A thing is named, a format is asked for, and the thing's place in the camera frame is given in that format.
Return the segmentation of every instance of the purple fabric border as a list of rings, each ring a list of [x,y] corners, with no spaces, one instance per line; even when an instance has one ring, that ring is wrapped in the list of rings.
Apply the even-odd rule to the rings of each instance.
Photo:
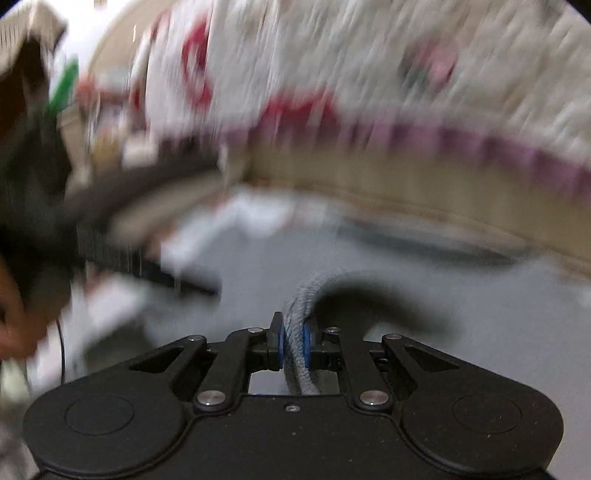
[[[591,207],[591,171],[584,162],[564,160],[528,145],[521,138],[499,135],[494,131],[406,121],[323,124],[320,127],[279,121],[260,123],[253,128],[227,128],[214,134],[202,131],[196,137],[207,144],[225,142],[234,147],[272,144],[291,148],[322,144],[356,151],[413,148],[431,158],[441,153],[454,154],[463,157],[469,166],[501,166],[520,176],[526,184],[537,183],[563,198],[578,200]]]

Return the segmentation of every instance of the thin black wire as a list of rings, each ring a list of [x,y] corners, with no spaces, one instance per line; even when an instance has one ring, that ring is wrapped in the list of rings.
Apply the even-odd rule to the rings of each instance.
[[[59,319],[56,321],[57,325],[57,333],[60,336],[60,350],[61,350],[61,375],[60,375],[60,385],[66,383],[66,349],[64,347],[64,334],[61,331],[61,324]]]

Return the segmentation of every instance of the green object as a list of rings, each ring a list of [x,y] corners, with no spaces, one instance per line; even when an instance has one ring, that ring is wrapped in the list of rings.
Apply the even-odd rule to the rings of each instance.
[[[57,115],[70,103],[74,85],[78,80],[78,71],[78,59],[73,59],[66,65],[57,88],[47,104],[47,112],[50,115]]]

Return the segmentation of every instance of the screw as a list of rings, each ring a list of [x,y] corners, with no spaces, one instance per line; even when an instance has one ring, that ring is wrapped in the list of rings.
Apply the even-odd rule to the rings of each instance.
[[[382,392],[381,390],[368,390],[363,392],[359,396],[359,399],[365,405],[379,406],[384,405],[390,397],[386,392]]]
[[[226,394],[219,390],[206,390],[197,395],[197,401],[208,407],[219,405],[226,400]]]

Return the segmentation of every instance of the gray floor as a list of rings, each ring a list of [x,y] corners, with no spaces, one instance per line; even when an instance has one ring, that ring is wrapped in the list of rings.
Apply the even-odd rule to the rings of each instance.
[[[407,325],[409,317],[401,325],[377,325],[368,335],[371,339],[390,331],[404,333],[541,390],[560,407],[566,425],[552,473],[562,480],[589,477],[591,313],[581,306],[580,290],[561,280],[549,261],[532,258],[487,266],[417,255],[329,231],[250,239],[230,230],[203,253],[200,265],[221,275],[221,302],[173,304],[154,298],[126,334],[141,337],[134,348],[148,349],[193,333],[217,341],[235,329],[267,326],[273,312],[314,273],[358,271],[413,311],[412,325]],[[127,345],[121,339],[111,341]],[[107,350],[103,344],[91,353],[95,364],[105,361]],[[123,348],[125,355],[128,350],[128,345]],[[281,375],[257,374],[251,391],[286,389]]]

